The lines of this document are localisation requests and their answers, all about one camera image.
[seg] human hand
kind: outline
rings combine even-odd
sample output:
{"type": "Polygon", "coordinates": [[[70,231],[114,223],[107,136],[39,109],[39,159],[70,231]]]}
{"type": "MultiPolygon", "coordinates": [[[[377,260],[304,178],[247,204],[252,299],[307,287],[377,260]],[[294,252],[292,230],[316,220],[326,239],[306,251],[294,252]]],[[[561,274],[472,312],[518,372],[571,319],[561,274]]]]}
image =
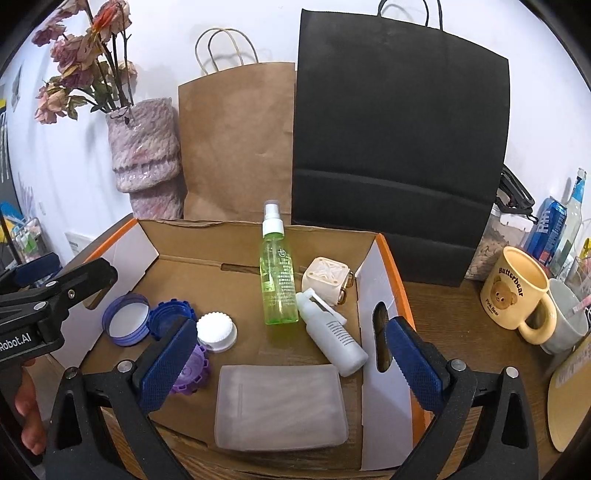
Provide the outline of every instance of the human hand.
{"type": "MultiPolygon", "coordinates": [[[[35,360],[29,360],[24,366],[30,367],[34,363],[35,360]]],[[[47,434],[41,422],[35,384],[25,368],[22,369],[22,384],[14,398],[14,405],[25,418],[21,435],[23,445],[35,455],[42,454],[47,445],[47,434]]]]}

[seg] screw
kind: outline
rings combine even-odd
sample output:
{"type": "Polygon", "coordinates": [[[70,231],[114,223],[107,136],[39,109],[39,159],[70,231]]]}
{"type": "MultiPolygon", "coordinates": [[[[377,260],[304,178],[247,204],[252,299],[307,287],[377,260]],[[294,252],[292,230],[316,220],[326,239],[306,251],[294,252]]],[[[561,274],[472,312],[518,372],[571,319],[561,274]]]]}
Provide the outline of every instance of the screw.
{"type": "Polygon", "coordinates": [[[519,372],[517,371],[517,369],[515,367],[507,367],[507,368],[505,368],[505,372],[511,378],[517,378],[519,376],[519,372]]]}
{"type": "Polygon", "coordinates": [[[134,363],[131,360],[123,360],[117,365],[117,370],[122,374],[129,372],[134,367],[134,363]]]}
{"type": "Polygon", "coordinates": [[[466,369],[466,363],[464,360],[460,360],[459,358],[455,358],[451,362],[452,368],[458,372],[463,372],[466,369]]]}
{"type": "Polygon", "coordinates": [[[66,370],[66,378],[68,380],[74,378],[78,374],[78,369],[76,367],[70,367],[66,370]]]}

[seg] butterbear mug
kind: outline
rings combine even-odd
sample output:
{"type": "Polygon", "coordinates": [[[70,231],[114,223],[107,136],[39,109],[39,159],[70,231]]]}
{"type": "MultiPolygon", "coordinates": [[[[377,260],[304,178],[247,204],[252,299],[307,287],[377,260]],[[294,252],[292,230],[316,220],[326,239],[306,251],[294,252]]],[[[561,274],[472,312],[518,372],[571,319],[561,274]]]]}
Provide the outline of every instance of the butterbear mug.
{"type": "Polygon", "coordinates": [[[515,247],[505,247],[480,292],[482,307],[497,324],[519,329],[529,343],[548,340],[556,328],[556,307],[548,295],[550,282],[533,258],[515,247]],[[533,329],[527,317],[540,304],[543,322],[533,329]]]}

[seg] blue bottle cap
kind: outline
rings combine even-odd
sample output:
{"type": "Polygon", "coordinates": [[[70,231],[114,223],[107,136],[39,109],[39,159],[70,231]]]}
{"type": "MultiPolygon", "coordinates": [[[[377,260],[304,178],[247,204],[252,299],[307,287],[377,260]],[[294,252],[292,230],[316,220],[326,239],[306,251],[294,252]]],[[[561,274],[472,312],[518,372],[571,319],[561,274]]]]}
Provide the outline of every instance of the blue bottle cap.
{"type": "Polygon", "coordinates": [[[152,336],[160,340],[179,315],[197,321],[195,310],[191,308],[189,302],[177,299],[160,302],[148,316],[148,328],[152,336]]]}
{"type": "Polygon", "coordinates": [[[148,334],[150,304],[143,295],[128,293],[115,299],[105,310],[103,331],[119,346],[140,343],[148,334]]]}

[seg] translucent plastic container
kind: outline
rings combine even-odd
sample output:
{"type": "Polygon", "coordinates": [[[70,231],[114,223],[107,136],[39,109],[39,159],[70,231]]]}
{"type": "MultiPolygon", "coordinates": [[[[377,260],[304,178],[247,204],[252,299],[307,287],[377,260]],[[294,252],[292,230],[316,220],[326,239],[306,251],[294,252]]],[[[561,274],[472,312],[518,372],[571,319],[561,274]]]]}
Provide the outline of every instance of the translucent plastic container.
{"type": "Polygon", "coordinates": [[[340,445],[349,428],[334,365],[225,365],[215,440],[228,450],[306,450],[340,445]]]}
{"type": "Polygon", "coordinates": [[[522,248],[532,227],[532,221],[526,217],[501,213],[494,205],[465,278],[486,280],[503,249],[505,247],[522,248]]]}

